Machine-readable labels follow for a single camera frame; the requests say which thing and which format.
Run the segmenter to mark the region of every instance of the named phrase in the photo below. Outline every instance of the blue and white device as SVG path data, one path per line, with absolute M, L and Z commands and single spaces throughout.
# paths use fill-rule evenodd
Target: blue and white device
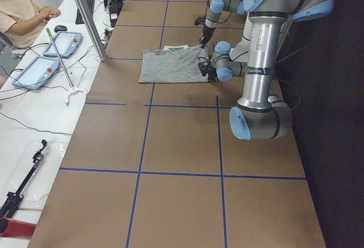
M 37 90 L 53 76 L 59 65 L 59 59 L 37 56 L 11 84 Z
M 57 32 L 53 37 L 60 56 L 67 59 L 75 52 L 82 41 L 82 34 L 79 32 Z M 53 44 L 50 43 L 43 52 L 43 56 L 57 57 Z

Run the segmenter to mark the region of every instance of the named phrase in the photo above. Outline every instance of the blue tape grid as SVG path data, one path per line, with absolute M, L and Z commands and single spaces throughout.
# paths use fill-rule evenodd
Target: blue tape grid
M 144 1 L 144 0 L 129 0 L 129 1 L 143 1 L 143 2 L 155 2 L 155 1 Z M 158 1 L 158 2 L 166 2 L 166 11 L 164 14 L 164 22 L 163 26 L 131 26 L 131 25 L 117 25 L 117 26 L 130 26 L 130 27 L 161 27 L 162 28 L 162 35 L 160 38 L 159 48 L 162 48 L 163 42 L 163 35 L 165 28 L 201 28 L 201 27 L 175 27 L 175 26 L 166 26 L 166 17 L 168 12 L 168 5 L 171 2 L 170 0 L 167 1 Z M 111 59 L 116 60 L 142 60 L 138 58 L 115 58 L 111 57 Z M 85 172 L 100 172 L 100 173 L 131 173 L 137 174 L 136 179 L 136 186 L 134 192 L 134 200 L 133 200 L 133 207 L 131 210 L 130 215 L 130 222 L 129 222 L 129 230 L 127 235 L 127 241 L 125 248 L 129 248 L 130 243 L 130 236 L 131 236 L 131 229 L 133 227 L 133 220 L 134 220 L 134 213 L 135 213 L 135 206 L 137 203 L 138 197 L 138 189 L 139 189 L 139 182 L 141 175 L 164 175 L 164 176 L 193 176 L 193 177 L 219 177 L 221 179 L 221 198 L 222 198 L 222 219 L 224 224 L 224 246 L 228 248 L 228 233 L 227 233 L 227 226 L 226 226 L 226 208 L 225 208 L 225 185 L 224 179 L 225 178 L 243 178 L 243 179 L 269 179 L 269 180 L 305 180 L 305 177 L 281 177 L 281 176 L 253 176 L 253 175 L 224 175 L 224 164 L 222 160 L 222 144 L 221 144 L 221 126 L 220 126 L 220 109 L 230 109 L 231 107 L 220 107 L 218 102 L 218 96 L 216 96 L 216 106 L 179 106 L 179 105 L 154 105 L 153 104 L 153 97 L 155 91 L 155 84 L 153 84 L 151 98 L 149 105 L 145 105 L 148 107 L 148 117 L 147 117 L 147 124 L 146 129 L 144 132 L 144 140 L 143 140 L 143 147 L 142 153 L 140 155 L 140 162 L 139 162 L 139 169 L 138 171 L 127 171 L 127 170 L 97 170 L 97 169 L 87 169 L 87 168 L 69 168 L 69 167 L 60 167 L 60 170 L 63 171 L 85 171 Z M 126 105 L 126 104 L 118 104 L 118 103 L 94 103 L 94 102 L 86 102 L 86 105 Z M 205 173 L 174 173 L 174 172 L 151 172 L 151 171 L 142 171 L 143 165 L 143 158 L 144 158 L 144 151 L 147 141 L 147 134 L 150 122 L 150 115 L 152 108 L 156 107 L 164 107 L 164 108 L 194 108 L 194 109 L 216 109 L 217 112 L 217 125 L 218 125 L 218 145 L 219 145 L 219 155 L 220 155 L 220 174 L 205 174 Z

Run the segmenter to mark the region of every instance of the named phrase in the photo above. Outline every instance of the white table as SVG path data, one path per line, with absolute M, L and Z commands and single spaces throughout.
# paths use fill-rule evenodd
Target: white table
M 110 25 L 109 15 L 105 13 L 104 5 L 100 4 L 100 0 L 95 0 L 95 12 L 93 14 L 93 19 L 97 28 L 99 35 L 101 36 L 104 33 L 107 25 Z M 59 9 L 61 10 L 61 15 L 58 18 L 51 19 L 47 26 L 52 33 L 54 33 L 53 29 L 58 24 L 62 24 L 68 27 L 68 31 L 70 32 L 80 32 L 83 35 L 82 43 L 76 50 L 76 52 L 67 60 L 64 60 L 66 67 L 71 66 L 75 61 L 77 61 L 80 57 L 82 57 L 87 49 L 93 45 L 91 38 L 88 34 L 86 26 L 84 24 L 75 24 L 76 19 L 76 11 L 77 6 L 74 0 L 64 0 L 60 5 Z M 42 33 L 38 36 L 34 45 L 39 43 L 48 43 L 49 37 L 46 33 L 46 30 L 42 31 Z M 35 48 L 35 51 L 42 55 L 43 50 L 46 45 L 41 46 L 39 48 Z M 22 61 L 19 63 L 17 68 L 24 69 L 30 61 L 36 56 L 32 51 L 28 51 Z M 84 73 L 83 79 L 79 85 L 86 89 L 88 92 L 93 79 L 96 75 L 100 59 L 97 56 L 97 52 L 95 48 L 92 48 L 88 54 L 81 60 L 81 62 L 86 66 L 86 72 Z M 84 72 L 85 68 L 76 63 L 74 66 L 68 69 L 68 73 L 71 76 L 71 80 L 74 86 L 78 85 L 78 82 Z M 14 72 L 11 76 L 17 77 L 20 72 Z M 15 118 L 22 123 L 26 124 L 29 127 L 34 127 L 39 130 L 49 130 L 57 133 L 68 133 L 72 134 L 78 117 L 82 111 L 82 108 L 85 103 L 85 95 L 83 93 L 73 94 L 69 99 L 69 106 L 65 105 L 64 95 L 66 94 L 66 90 L 63 88 L 41 88 L 40 90 L 29 91 L 21 96 L 17 96 L 23 92 L 25 89 L 17 89 L 11 90 L 8 92 L 4 92 L 10 89 L 14 89 L 16 87 L 11 84 L 12 79 L 9 78 L 5 83 L 3 88 L 0 91 L 0 104 L 3 105 L 0 110 L 1 113 Z M 69 89 L 69 84 L 67 82 L 67 78 L 64 72 L 60 72 L 53 76 L 46 84 L 47 87 L 55 87 L 55 86 L 63 86 L 64 88 Z M 17 96 L 15 98 L 2 100 L 4 98 Z M 8 183 L 12 178 L 14 178 L 13 172 L 16 171 L 17 164 L 19 165 L 19 161 L 24 158 L 32 158 L 34 152 L 27 152 L 26 149 L 29 150 L 29 145 L 34 144 L 45 139 L 50 143 L 60 143 L 67 146 L 68 142 L 71 139 L 71 135 L 63 135 L 63 134 L 51 134 L 51 133 L 40 133 L 35 130 L 30 130 L 23 127 L 18 122 L 5 118 L 0 114 L 0 205 L 5 202 L 6 194 L 8 191 L 15 192 L 15 190 L 4 190 L 7 188 L 6 183 Z M 22 156 L 22 153 L 30 154 L 31 156 Z M 30 170 L 32 163 L 29 163 L 29 168 L 27 172 Z M 53 183 L 54 177 L 57 173 L 57 167 L 55 163 L 51 164 L 51 162 L 41 163 L 40 168 L 43 171 L 47 171 L 47 173 L 52 177 L 51 182 Z M 19 185 L 21 181 L 26 176 L 26 173 L 23 175 L 22 179 L 19 179 Z M 41 174 L 36 174 L 31 181 L 29 182 L 28 187 L 24 190 L 24 194 L 31 191 L 32 188 L 36 187 L 36 185 L 42 185 Z M 47 179 L 47 184 L 50 188 L 52 183 L 49 183 L 49 178 Z M 22 220 L 32 223 L 37 223 L 40 217 L 41 211 L 25 211 L 19 210 L 14 215 L 14 219 Z M 19 240 L 19 239 L 10 239 L 10 238 L 0 238 L 0 248 L 23 248 L 27 247 L 28 241 Z

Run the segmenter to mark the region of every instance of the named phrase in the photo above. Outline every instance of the person's hand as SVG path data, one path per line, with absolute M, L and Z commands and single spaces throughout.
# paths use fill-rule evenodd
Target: person's hand
M 58 9 L 51 10 L 51 12 L 48 15 L 48 18 L 57 18 L 61 14 L 61 11 Z
M 49 14 L 51 13 L 52 9 L 49 6 L 43 6 L 40 11 L 39 11 L 39 15 L 43 18 L 43 19 L 48 19 Z

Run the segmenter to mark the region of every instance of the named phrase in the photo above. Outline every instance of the cloth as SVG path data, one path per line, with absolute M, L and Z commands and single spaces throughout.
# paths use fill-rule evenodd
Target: cloth
M 42 22 L 29 33 L 18 36 L 8 32 L 8 29 L 19 22 L 33 18 L 39 14 L 41 6 L 35 0 L 0 0 L 0 32 L 19 48 L 27 48 L 33 44 L 40 32 L 46 26 Z
M 198 69 L 199 59 L 207 60 L 208 50 L 201 46 L 165 50 L 144 50 L 140 83 L 207 82 Z

